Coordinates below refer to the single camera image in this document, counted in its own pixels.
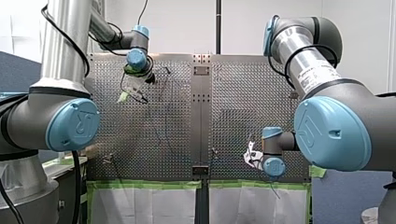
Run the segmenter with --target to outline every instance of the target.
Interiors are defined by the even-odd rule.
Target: pegboard
[[[212,179],[263,179],[243,163],[248,137],[262,148],[262,128],[292,131],[298,99],[290,96],[285,78],[275,74],[261,56],[212,57],[212,116],[209,159]],[[282,182],[309,182],[308,162],[300,152],[284,152],[287,166]]]
[[[91,56],[88,78],[101,125],[90,147],[88,178],[191,180],[191,56],[153,57],[156,84],[145,84],[148,104],[117,104],[125,58]]]
[[[192,180],[192,166],[208,164],[211,179],[267,180],[242,155],[250,134],[260,150],[262,128],[292,130],[298,100],[290,98],[284,78],[261,56],[160,54],[153,59],[157,83],[142,89],[148,104],[132,99],[117,104],[125,59],[91,56],[87,88],[102,117],[88,178]],[[214,157],[212,148],[218,152]],[[284,160],[282,182],[309,182],[300,152],[285,152]]]

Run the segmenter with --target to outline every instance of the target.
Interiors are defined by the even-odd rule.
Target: wire
[[[120,36],[118,37],[118,43],[120,45],[120,48],[123,49],[122,44],[121,44],[121,40],[123,39],[123,32],[121,30],[120,27],[118,27],[116,24],[108,22],[107,24],[114,26],[117,30],[119,30],[119,34]],[[94,40],[95,42],[97,42],[100,46],[102,46],[104,49],[108,50],[110,53],[117,55],[117,56],[126,56],[127,54],[122,54],[122,53],[117,53],[114,52],[112,49],[110,49],[108,46],[106,46],[107,44],[111,44],[113,42],[113,40],[116,38],[117,34],[114,34],[114,37],[112,40],[110,40],[109,42],[104,42],[104,41],[99,41],[98,39],[96,39],[95,37],[93,37],[91,34],[88,35],[92,40]]]
[[[0,179],[0,193],[3,196],[4,201],[8,205],[9,210],[11,210],[12,214],[14,214],[14,217],[17,219],[18,224],[24,224],[20,211],[18,211],[14,203],[8,198],[8,195],[6,193],[6,190],[4,189],[1,179]]]
[[[50,18],[50,14],[48,13],[48,4],[46,4],[42,9],[41,9],[41,14],[43,17],[55,28],[61,35],[69,41],[69,43],[73,46],[73,49],[78,53],[79,57],[81,57],[82,61],[85,63],[86,70],[85,70],[85,77],[88,76],[90,73],[90,63],[88,62],[87,57],[85,56],[85,53],[79,48],[79,46],[76,44],[76,42],[73,41],[70,36],[65,33],[61,28],[59,28],[56,23]]]
[[[75,207],[73,212],[72,224],[78,223],[78,215],[79,215],[79,204],[81,197],[81,172],[79,169],[79,158],[76,151],[72,151],[73,161],[75,166],[75,178],[76,178],[76,194],[75,194]]]
[[[310,45],[310,46],[302,47],[302,48],[297,49],[296,51],[294,51],[294,52],[289,56],[287,62],[285,63],[285,70],[284,70],[283,73],[280,72],[279,70],[277,70],[277,69],[274,67],[274,65],[273,65],[273,63],[272,63],[272,61],[271,61],[271,48],[272,48],[272,45],[273,45],[273,42],[274,42],[274,40],[273,40],[273,38],[274,38],[274,26],[275,26],[275,21],[276,21],[276,19],[279,19],[279,16],[275,15],[275,16],[272,18],[272,20],[271,20],[271,28],[272,28],[273,30],[271,31],[270,36],[269,36],[270,45],[269,45],[269,53],[268,53],[268,63],[270,64],[270,67],[271,67],[271,69],[272,69],[274,72],[276,72],[277,74],[279,74],[280,76],[282,76],[282,77],[284,77],[284,78],[286,79],[286,82],[289,84],[289,86],[291,86],[292,89],[295,90],[295,87],[294,87],[293,83],[291,82],[290,76],[288,75],[288,71],[289,71],[289,67],[290,67],[291,60],[292,60],[298,53],[300,53],[300,52],[302,52],[302,51],[304,51],[304,50],[306,50],[306,49],[312,49],[312,48],[326,49],[326,50],[329,51],[330,54],[333,56],[333,59],[334,59],[334,65],[333,65],[333,67],[334,67],[334,68],[337,67],[338,58],[337,58],[337,55],[335,54],[335,52],[334,52],[333,49],[331,49],[331,48],[329,48],[329,47],[327,47],[327,46],[325,46],[325,45],[313,44],[313,45]]]
[[[143,7],[142,12],[140,13],[139,19],[137,20],[137,24],[140,25],[140,19],[142,19],[143,13],[146,11],[146,6],[148,5],[149,0],[146,0],[145,6]]]
[[[396,92],[386,92],[376,95],[377,97],[396,97]]]
[[[148,57],[149,68],[148,68],[148,70],[147,70],[144,74],[140,75],[139,77],[148,76],[147,79],[150,79],[150,78],[153,76],[152,68],[154,67],[154,61],[153,61],[153,59],[151,58],[151,56],[148,55],[147,57]],[[122,83],[123,83],[123,81],[124,81],[124,79],[125,79],[125,75],[126,75],[126,73],[124,72],[124,73],[122,74],[121,81],[120,81],[120,89],[121,89],[122,91],[125,91],[125,92],[129,93],[127,90],[125,90],[125,89],[122,87]],[[138,100],[138,99],[136,99],[135,97],[133,97],[132,95],[131,95],[131,97],[132,97],[134,100],[136,100],[138,103],[143,104],[143,105],[145,105],[145,104],[147,104],[147,103],[149,102],[149,100],[146,99],[146,98],[143,97],[143,96],[142,96],[142,100]]]
[[[278,199],[280,199],[279,195],[278,195],[278,194],[276,193],[276,191],[274,190],[274,187],[272,186],[272,183],[273,183],[273,182],[270,182],[270,187],[271,187],[272,191],[274,192],[274,194],[276,195],[276,197],[277,197]]]
[[[333,67],[334,67],[334,68],[337,67],[337,65],[338,65],[338,57],[337,57],[337,54],[335,54],[334,50],[332,50],[331,48],[329,48],[329,47],[327,47],[327,46],[325,46],[325,45],[312,44],[312,45],[305,46],[305,47],[302,47],[302,48],[299,48],[299,49],[295,50],[295,51],[289,56],[289,58],[286,60],[286,63],[285,63],[285,72],[284,72],[285,76],[289,77],[288,71],[289,71],[289,67],[290,67],[291,60],[292,60],[297,54],[303,52],[304,50],[312,49],[312,48],[316,48],[316,49],[326,49],[327,51],[329,51],[330,54],[332,55],[333,59],[334,59],[334,65],[333,65]]]

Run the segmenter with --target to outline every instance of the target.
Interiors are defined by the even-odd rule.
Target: blue joint cap
[[[283,131],[281,127],[265,127],[262,129],[262,139],[274,137],[282,133]]]
[[[276,26],[277,20],[278,20],[278,18],[276,18],[275,21],[274,21],[274,27]],[[270,36],[272,35],[272,33],[274,31],[274,27],[272,27],[271,25],[272,25],[272,20],[269,20],[267,22],[267,24],[265,25],[264,43],[262,45],[264,56],[271,56],[271,50],[270,50],[271,40],[270,40]]]
[[[142,35],[145,35],[147,38],[149,38],[149,28],[143,25],[136,25],[134,27],[134,30],[139,32]]]
[[[294,114],[299,149],[314,165],[357,171],[367,165],[372,145],[363,122],[348,106],[330,97],[304,100]]]
[[[89,99],[71,100],[52,117],[46,132],[47,147],[63,152],[82,150],[96,135],[99,112]]]
[[[143,50],[131,49],[131,51],[129,51],[126,55],[126,61],[134,69],[134,71],[140,72],[146,67],[148,59]]]
[[[271,157],[262,164],[262,169],[274,180],[285,174],[286,165],[280,158]]]

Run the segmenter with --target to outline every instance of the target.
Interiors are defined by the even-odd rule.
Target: white wall
[[[145,0],[106,0],[106,19],[131,30]],[[208,53],[215,51],[214,0],[148,0],[141,24],[150,29],[149,51]]]
[[[104,0],[106,19],[131,30],[145,0]],[[40,62],[47,0],[0,0],[0,50]],[[281,17],[323,16],[339,27],[340,73],[374,93],[396,90],[395,0],[223,0],[223,54],[262,55],[265,23]],[[208,53],[216,49],[216,0],[149,0],[141,23],[151,52]]]
[[[41,62],[46,0],[0,0],[0,51]]]
[[[318,0],[223,0],[222,54],[262,55],[265,24],[280,17],[321,15]]]
[[[337,70],[374,93],[391,91],[393,1],[323,0],[323,17],[337,25],[343,38],[343,58]]]

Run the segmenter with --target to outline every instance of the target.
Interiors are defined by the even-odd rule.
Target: white cloth
[[[93,224],[193,224],[195,189],[97,189]]]
[[[306,190],[242,187],[209,191],[210,223],[305,224]]]

